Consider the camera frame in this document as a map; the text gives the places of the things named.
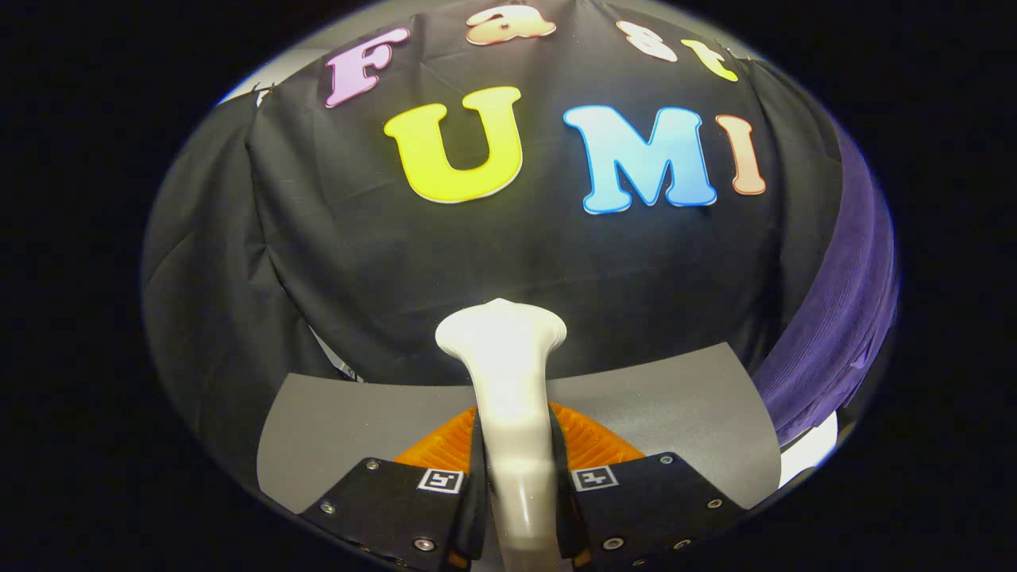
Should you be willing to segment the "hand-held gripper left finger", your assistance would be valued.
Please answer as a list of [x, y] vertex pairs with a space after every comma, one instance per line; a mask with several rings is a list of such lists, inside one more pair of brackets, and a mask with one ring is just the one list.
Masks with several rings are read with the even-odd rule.
[[393, 461], [363, 458], [300, 518], [392, 567], [469, 571], [487, 532], [485, 463], [472, 407]]

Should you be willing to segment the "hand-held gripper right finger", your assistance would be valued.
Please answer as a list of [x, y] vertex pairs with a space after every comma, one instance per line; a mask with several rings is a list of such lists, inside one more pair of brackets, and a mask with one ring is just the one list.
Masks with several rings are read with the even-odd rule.
[[574, 571], [675, 571], [747, 510], [672, 451], [646, 455], [591, 417], [548, 405], [556, 535]]

